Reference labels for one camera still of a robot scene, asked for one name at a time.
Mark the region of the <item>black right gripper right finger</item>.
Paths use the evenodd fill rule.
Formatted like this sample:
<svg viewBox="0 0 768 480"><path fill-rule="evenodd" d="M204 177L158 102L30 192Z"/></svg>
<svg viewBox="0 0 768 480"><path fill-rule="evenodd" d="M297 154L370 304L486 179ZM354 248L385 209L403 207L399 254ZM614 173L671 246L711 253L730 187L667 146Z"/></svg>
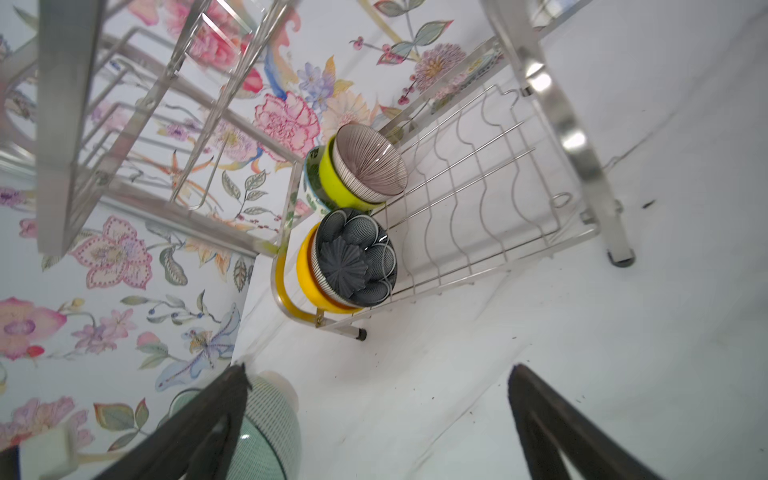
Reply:
<svg viewBox="0 0 768 480"><path fill-rule="evenodd" d="M523 364L512 368L508 401L533 479L568 479L565 460L585 479L659 477Z"/></svg>

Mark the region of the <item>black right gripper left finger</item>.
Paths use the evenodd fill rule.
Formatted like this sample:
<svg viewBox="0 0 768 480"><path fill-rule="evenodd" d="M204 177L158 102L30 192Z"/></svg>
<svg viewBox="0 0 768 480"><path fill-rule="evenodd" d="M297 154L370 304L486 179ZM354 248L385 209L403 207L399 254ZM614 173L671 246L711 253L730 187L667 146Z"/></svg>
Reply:
<svg viewBox="0 0 768 480"><path fill-rule="evenodd" d="M250 383L228 367L100 479L225 479L244 419Z"/></svg>

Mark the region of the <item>pale green celadon bowl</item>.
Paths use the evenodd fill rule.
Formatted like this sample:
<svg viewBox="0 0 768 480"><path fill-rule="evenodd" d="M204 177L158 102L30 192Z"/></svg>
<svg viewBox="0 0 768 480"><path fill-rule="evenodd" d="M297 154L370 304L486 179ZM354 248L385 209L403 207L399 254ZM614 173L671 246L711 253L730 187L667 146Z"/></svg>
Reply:
<svg viewBox="0 0 768 480"><path fill-rule="evenodd" d="M251 389L229 479L296 479L302 440L299 399L292 384L274 371L249 375Z"/></svg>

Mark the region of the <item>yellow plastic bowl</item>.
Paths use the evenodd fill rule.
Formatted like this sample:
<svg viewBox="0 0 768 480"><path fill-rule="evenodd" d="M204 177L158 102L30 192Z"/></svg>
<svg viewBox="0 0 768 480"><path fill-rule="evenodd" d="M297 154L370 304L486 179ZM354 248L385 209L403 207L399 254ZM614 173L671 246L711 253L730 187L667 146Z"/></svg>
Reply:
<svg viewBox="0 0 768 480"><path fill-rule="evenodd" d="M319 284L317 283L317 280L314 276L314 271L311 267L310 250L319 226L320 224L317 223L309 231L297 254L296 272L301 290L315 307L323 310L324 312L330 312L334 314L358 313L361 311L361 308L348 307L346 305L342 305L339 302L336 302L335 300L332 300L322 291Z"/></svg>

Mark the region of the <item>dark blue floral bowl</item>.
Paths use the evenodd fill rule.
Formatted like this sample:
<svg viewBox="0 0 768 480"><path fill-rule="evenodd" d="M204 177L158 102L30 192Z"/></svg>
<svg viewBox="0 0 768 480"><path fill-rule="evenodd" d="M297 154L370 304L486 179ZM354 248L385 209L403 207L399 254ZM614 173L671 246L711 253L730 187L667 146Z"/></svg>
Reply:
<svg viewBox="0 0 768 480"><path fill-rule="evenodd" d="M325 215L309 255L321 291L347 310L378 306L393 293L397 254L386 229L367 213L345 208Z"/></svg>

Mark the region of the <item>green leaf pattern bowl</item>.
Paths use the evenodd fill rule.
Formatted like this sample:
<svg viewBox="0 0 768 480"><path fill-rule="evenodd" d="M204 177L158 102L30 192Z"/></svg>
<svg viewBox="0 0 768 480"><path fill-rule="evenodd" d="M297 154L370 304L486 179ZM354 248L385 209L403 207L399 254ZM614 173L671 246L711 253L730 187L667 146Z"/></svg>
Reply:
<svg viewBox="0 0 768 480"><path fill-rule="evenodd" d="M301 195L303 201L314 212L326 215L337 208L336 204L326 194L319 177L319 167L325 146L320 145L309 151L305 158Z"/></svg>

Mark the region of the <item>lime green plastic bowl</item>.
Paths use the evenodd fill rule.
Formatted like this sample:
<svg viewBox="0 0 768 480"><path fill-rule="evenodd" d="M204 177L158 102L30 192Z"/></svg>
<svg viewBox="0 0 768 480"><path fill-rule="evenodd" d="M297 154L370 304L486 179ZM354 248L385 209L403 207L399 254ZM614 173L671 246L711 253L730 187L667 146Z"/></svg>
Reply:
<svg viewBox="0 0 768 480"><path fill-rule="evenodd" d="M335 140L335 136L329 140L319 164L319 178L326 195L338 208L353 208L364 212L378 208L379 204L371 204L358 198L342 182L333 164Z"/></svg>

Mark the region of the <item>pink striped bowl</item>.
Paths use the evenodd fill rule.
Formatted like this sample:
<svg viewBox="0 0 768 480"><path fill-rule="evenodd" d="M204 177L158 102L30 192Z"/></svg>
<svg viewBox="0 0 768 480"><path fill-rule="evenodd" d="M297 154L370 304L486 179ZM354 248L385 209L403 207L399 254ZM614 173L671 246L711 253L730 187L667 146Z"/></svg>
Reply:
<svg viewBox="0 0 768 480"><path fill-rule="evenodd" d="M336 135L333 164L358 198L380 204L402 194L408 173L400 151L371 127L350 123Z"/></svg>

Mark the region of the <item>silver wire dish rack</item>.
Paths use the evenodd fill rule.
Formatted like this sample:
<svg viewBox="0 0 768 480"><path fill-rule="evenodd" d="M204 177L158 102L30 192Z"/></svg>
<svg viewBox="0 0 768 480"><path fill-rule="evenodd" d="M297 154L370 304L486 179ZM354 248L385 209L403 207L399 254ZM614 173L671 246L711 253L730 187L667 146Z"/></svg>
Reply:
<svg viewBox="0 0 768 480"><path fill-rule="evenodd" d="M322 139L308 101L276 88L260 114L248 121L230 107L247 88L258 63L276 77L279 30L292 12L289 1L262 8L258 21L240 1L189 1L179 35L154 32L157 3L144 1L5 1L1 21L24 24L30 38L1 50L1 165L30 174L43 197L36 218L38 247L46 266L72 256L86 269L93 289L125 284L144 289L158 261L166 280L188 279L175 259L179 233L248 257L272 261L271 286L292 320L357 340L367 336L359 318L389 300L439 293L521 259L515 246L468 257L449 269L409 284L397 281L407 268L393 254L389 230L379 233L380 264L370 264L364 244L340 247L319 230L303 255L317 287L312 311L298 308L285 288L291 233L301 218L301 190L314 193L311 206L325 223L365 213L369 219L427 193L431 179L414 184L416 166L405 160L435 148L449 124L458 124L471 104L485 99L485 81L503 68L517 80L514 96L528 100L554 152L575 172L585 204L582 222L604 233L610 262L635 262L615 198L599 159L546 63L542 39L582 8L561 6L546 24L537 18L545 1L486 1L482 8L493 36L443 70L402 110L388 111L379 129L355 121L339 123ZM181 197L189 176L207 170L241 204L245 216L261 210L264 172L237 186L221 166L228 136L248 144L255 158L275 156L288 166L285 206L273 238L254 236L236 221L204 215L214 207L207 187L194 185Z"/></svg>

